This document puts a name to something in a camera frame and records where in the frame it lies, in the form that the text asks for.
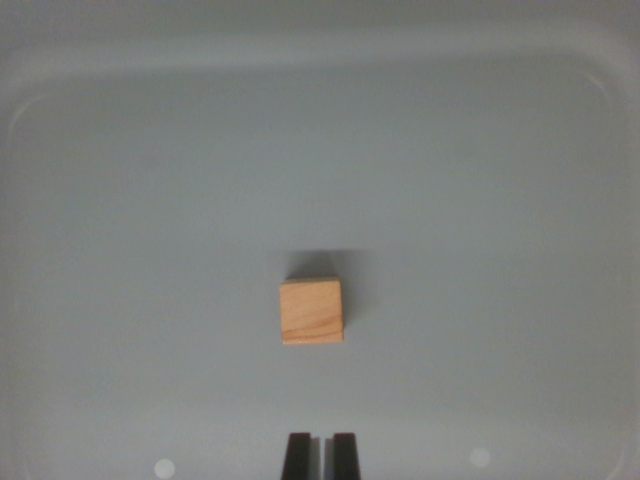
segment white tray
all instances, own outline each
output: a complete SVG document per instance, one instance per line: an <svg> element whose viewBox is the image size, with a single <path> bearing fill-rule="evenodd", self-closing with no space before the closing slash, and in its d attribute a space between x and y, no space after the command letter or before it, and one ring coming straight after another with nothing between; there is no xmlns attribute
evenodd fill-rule
<svg viewBox="0 0 640 480"><path fill-rule="evenodd" d="M12 43L0 478L637 478L640 44L466 20Z"/></svg>

